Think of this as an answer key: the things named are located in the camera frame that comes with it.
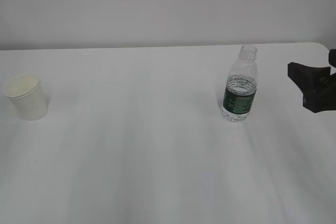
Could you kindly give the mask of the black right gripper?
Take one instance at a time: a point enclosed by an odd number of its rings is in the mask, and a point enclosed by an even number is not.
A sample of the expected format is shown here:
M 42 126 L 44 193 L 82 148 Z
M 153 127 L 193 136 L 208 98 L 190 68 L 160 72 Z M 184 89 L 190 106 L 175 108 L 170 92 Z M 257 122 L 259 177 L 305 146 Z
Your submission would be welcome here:
M 303 107 L 313 113 L 335 111 L 335 49 L 328 54 L 328 67 L 309 67 L 296 62 L 288 64 L 288 77 L 303 93 Z

